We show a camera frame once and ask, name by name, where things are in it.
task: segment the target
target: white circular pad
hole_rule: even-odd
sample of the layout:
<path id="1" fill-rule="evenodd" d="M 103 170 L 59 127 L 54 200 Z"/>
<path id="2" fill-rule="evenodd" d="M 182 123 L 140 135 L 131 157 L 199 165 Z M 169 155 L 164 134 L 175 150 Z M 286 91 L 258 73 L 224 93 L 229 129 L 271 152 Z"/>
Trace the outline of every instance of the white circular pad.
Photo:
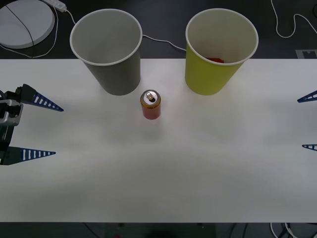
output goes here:
<path id="1" fill-rule="evenodd" d="M 55 17 L 50 7 L 39 0 L 18 0 L 7 5 L 29 29 L 34 45 L 53 30 Z M 32 46 L 30 34 L 22 23 L 4 6 L 0 9 L 0 44 L 22 49 Z"/>

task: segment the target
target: can lid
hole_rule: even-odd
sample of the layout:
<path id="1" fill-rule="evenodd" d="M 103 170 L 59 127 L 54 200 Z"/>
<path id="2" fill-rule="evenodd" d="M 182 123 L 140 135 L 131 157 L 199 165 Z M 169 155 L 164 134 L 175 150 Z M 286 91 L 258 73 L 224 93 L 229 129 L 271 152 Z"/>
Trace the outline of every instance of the can lid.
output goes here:
<path id="1" fill-rule="evenodd" d="M 157 102 L 159 95 L 154 90 L 147 90 L 143 93 L 143 101 L 148 105 L 153 105 Z"/>

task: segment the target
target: dark floor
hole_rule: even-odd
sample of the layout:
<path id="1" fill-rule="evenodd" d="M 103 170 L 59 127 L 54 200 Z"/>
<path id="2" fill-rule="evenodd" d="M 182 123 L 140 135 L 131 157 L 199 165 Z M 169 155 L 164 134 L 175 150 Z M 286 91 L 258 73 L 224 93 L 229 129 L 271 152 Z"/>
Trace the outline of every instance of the dark floor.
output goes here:
<path id="1" fill-rule="evenodd" d="M 1 0 L 0 7 L 14 0 Z M 301 17 L 296 17 L 297 27 L 294 36 L 280 38 L 275 32 L 275 15 L 270 0 L 62 0 L 67 9 L 78 21 L 89 12 L 103 8 L 118 8 L 134 15 L 140 22 L 143 33 L 154 38 L 169 40 L 185 48 L 185 29 L 188 21 L 198 12 L 209 8 L 227 8 L 237 11 L 255 25 L 259 34 L 259 47 L 255 59 L 296 59 L 295 50 L 317 49 L 317 34 Z M 293 15 L 305 16 L 313 26 L 317 18 L 313 15 L 316 0 L 273 0 L 279 19 L 279 32 L 287 36 L 294 29 Z M 69 35 L 73 22 L 68 13 L 58 12 L 59 28 L 56 45 L 42 59 L 74 59 L 75 55 L 69 45 Z M 41 55 L 51 48 L 55 29 L 37 44 L 34 55 Z M 21 50 L 31 55 L 31 49 Z M 185 58 L 185 53 L 167 43 L 144 39 L 141 44 L 142 58 Z M 26 59 L 0 48 L 0 59 Z"/>
<path id="2" fill-rule="evenodd" d="M 119 224 L 88 223 L 99 238 L 229 238 L 233 224 Z M 242 238 L 245 223 L 237 224 L 231 238 Z M 279 235 L 281 224 L 273 224 Z M 300 238 L 312 238 L 317 226 L 291 224 Z M 83 223 L 0 223 L 1 238 L 96 238 Z M 274 238 L 268 223 L 249 223 L 245 238 Z"/>

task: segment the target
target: white cup rim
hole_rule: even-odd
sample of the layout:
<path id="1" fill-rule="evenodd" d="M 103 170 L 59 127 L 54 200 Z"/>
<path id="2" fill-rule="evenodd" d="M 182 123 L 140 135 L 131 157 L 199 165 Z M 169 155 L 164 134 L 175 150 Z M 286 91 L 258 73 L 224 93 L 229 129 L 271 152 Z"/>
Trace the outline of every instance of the white cup rim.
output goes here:
<path id="1" fill-rule="evenodd" d="M 139 26 L 139 29 L 140 29 L 140 40 L 139 40 L 139 43 L 138 45 L 135 47 L 134 51 L 132 51 L 128 56 L 124 57 L 123 59 L 120 59 L 120 60 L 117 60 L 115 62 L 111 62 L 111 63 L 93 63 L 93 62 L 90 62 L 86 59 L 83 59 L 82 57 L 80 57 L 77 52 L 74 50 L 74 47 L 73 47 L 73 43 L 72 43 L 72 39 L 73 39 L 73 33 L 75 31 L 75 29 L 77 28 L 78 24 L 85 20 L 85 18 L 87 18 L 88 16 L 90 15 L 93 15 L 95 14 L 96 12 L 99 12 L 99 11 L 117 11 L 117 12 L 121 12 L 121 13 L 124 13 L 128 16 L 130 16 L 133 20 L 135 20 L 135 22 L 138 24 Z M 75 26 L 73 27 L 73 29 L 71 30 L 71 33 L 70 33 L 70 37 L 69 37 L 69 43 L 70 43 L 70 47 L 71 47 L 71 50 L 73 51 L 73 53 L 76 55 L 76 57 L 80 60 L 82 60 L 83 62 L 87 63 L 87 64 L 90 64 L 90 65 L 95 65 L 95 66 L 110 66 L 110 65 L 114 65 L 114 64 L 118 64 L 118 63 L 121 63 L 125 60 L 127 60 L 128 58 L 130 58 L 131 56 L 134 55 L 134 53 L 138 50 L 138 48 L 140 47 L 140 44 L 142 42 L 142 37 L 143 37 L 143 32 L 142 32 L 142 28 L 141 28 L 141 25 L 139 23 L 139 21 L 131 14 L 129 14 L 128 12 L 126 11 L 122 11 L 122 10 L 119 10 L 119 9 L 114 9 L 114 8 L 108 8 L 108 9 L 101 9 L 101 10 L 97 10 L 97 11 L 93 11 L 93 12 L 90 12 L 89 14 L 85 15 L 84 17 L 82 17 L 76 24 Z"/>
<path id="2" fill-rule="evenodd" d="M 254 32 L 255 32 L 255 34 L 256 34 L 256 41 L 257 41 L 257 42 L 256 42 L 256 45 L 255 45 L 255 47 L 254 47 L 254 50 L 253 50 L 253 51 L 251 52 L 251 54 L 249 54 L 249 56 L 247 56 L 245 59 L 240 60 L 240 61 L 238 61 L 238 62 L 234 62 L 234 63 L 218 63 L 218 62 L 214 62 L 214 61 L 209 60 L 209 59 L 203 57 L 202 55 L 200 55 L 200 54 L 192 47 L 192 45 L 190 44 L 190 42 L 189 42 L 189 40 L 188 40 L 188 28 L 189 28 L 190 24 L 192 23 L 192 21 L 193 21 L 196 17 L 198 17 L 199 15 L 201 15 L 201 14 L 207 12 L 207 11 L 217 11 L 217 10 L 229 11 L 229 12 L 231 12 L 231 13 L 234 13 L 234 14 L 237 14 L 237 15 L 243 17 L 243 18 L 251 25 L 251 27 L 253 28 L 253 30 L 254 30 Z M 212 8 L 212 9 L 207 9 L 207 10 L 204 10 L 204 11 L 201 11 L 201 12 L 197 13 L 197 14 L 196 14 L 195 16 L 193 16 L 192 19 L 190 19 L 190 21 L 188 22 L 187 27 L 186 27 L 186 33 L 185 33 L 185 35 L 186 35 L 187 44 L 188 44 L 189 48 L 195 53 L 195 55 L 197 55 L 199 58 L 203 59 L 204 61 L 206 61 L 206 62 L 208 62 L 208 63 L 217 64 L 217 65 L 222 65 L 222 66 L 237 65 L 237 64 L 243 63 L 244 61 L 248 60 L 249 58 L 251 58 L 251 57 L 254 55 L 254 53 L 256 52 L 256 50 L 257 50 L 257 48 L 258 48 L 258 44 L 259 44 L 258 32 L 257 32 L 255 26 L 252 24 L 252 22 L 251 22 L 248 18 L 246 18 L 244 15 L 242 15 L 242 14 L 236 12 L 236 11 L 232 11 L 232 10 L 225 9 L 225 8 Z"/>

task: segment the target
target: red can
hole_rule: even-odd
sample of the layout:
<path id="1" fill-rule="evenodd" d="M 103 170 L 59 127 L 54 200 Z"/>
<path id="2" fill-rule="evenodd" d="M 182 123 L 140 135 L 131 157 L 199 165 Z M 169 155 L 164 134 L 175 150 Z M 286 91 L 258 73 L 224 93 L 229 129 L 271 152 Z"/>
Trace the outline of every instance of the red can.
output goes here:
<path id="1" fill-rule="evenodd" d="M 160 95 L 155 90 L 147 90 L 141 95 L 143 115 L 154 120 L 160 116 Z"/>

